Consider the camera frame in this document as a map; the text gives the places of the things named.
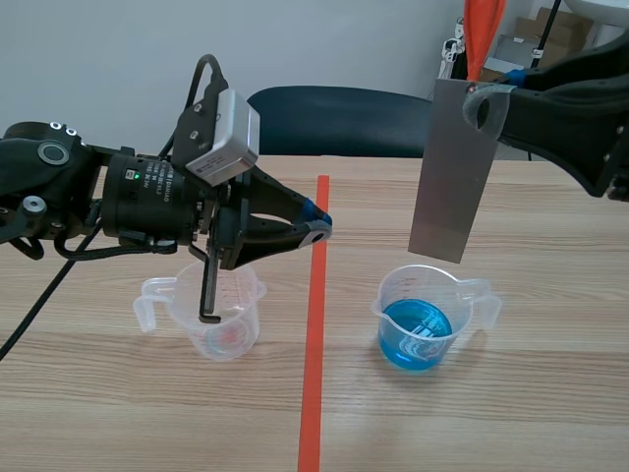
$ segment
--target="plastic measuring cup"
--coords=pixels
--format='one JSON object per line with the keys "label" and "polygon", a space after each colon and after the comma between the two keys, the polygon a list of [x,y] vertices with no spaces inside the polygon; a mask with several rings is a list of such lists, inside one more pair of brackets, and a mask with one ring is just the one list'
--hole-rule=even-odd
{"label": "plastic measuring cup", "polygon": [[380,317],[378,341],[384,355],[404,369],[438,364],[472,316],[493,328],[502,301],[488,280],[457,280],[429,265],[407,265],[389,273],[372,303]]}
{"label": "plastic measuring cup", "polygon": [[199,320],[203,264],[194,263],[176,277],[152,278],[142,286],[142,296],[134,311],[143,332],[156,328],[154,303],[163,303],[166,312],[188,335],[199,353],[215,361],[242,356],[256,343],[259,334],[257,300],[266,294],[249,265],[235,270],[220,270],[216,282],[214,314],[219,324]]}

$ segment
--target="measuring cup with blue liquid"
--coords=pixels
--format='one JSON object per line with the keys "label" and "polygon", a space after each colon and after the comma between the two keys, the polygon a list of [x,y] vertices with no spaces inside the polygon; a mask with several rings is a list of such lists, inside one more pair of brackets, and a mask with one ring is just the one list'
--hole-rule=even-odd
{"label": "measuring cup with blue liquid", "polygon": [[412,371],[435,366],[455,339],[479,317],[491,329],[502,301],[488,280],[458,280],[429,265],[407,265],[389,273],[373,312],[380,317],[378,342],[393,364]]}

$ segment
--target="wood grain surface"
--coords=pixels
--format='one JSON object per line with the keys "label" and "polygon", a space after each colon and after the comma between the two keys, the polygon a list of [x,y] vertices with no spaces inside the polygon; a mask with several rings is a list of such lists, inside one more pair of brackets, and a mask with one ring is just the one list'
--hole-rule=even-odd
{"label": "wood grain surface", "polygon": [[[496,162],[463,262],[406,252],[420,163],[265,157],[313,197],[331,176],[321,470],[629,470],[629,206],[546,162]],[[111,244],[104,237],[95,246]],[[0,247],[0,337],[62,261]],[[192,262],[79,263],[0,364],[0,471],[295,471],[310,250],[255,264],[259,341],[212,363],[163,313],[142,335],[142,282]],[[437,368],[411,376],[375,344],[369,305],[412,263],[491,279],[505,301]]]}

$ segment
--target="chair backrest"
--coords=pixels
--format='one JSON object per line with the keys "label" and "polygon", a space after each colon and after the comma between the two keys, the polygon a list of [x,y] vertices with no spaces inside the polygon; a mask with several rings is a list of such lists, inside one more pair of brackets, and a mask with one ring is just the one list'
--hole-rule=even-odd
{"label": "chair backrest", "polygon": [[260,153],[422,157],[431,103],[362,88],[276,87],[254,94]]}

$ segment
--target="gray metal plate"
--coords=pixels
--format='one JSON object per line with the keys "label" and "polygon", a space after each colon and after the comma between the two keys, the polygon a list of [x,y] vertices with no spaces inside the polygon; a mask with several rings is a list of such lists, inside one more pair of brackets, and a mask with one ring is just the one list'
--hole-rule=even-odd
{"label": "gray metal plate", "polygon": [[498,146],[463,118],[469,82],[437,80],[409,251],[460,263]]}

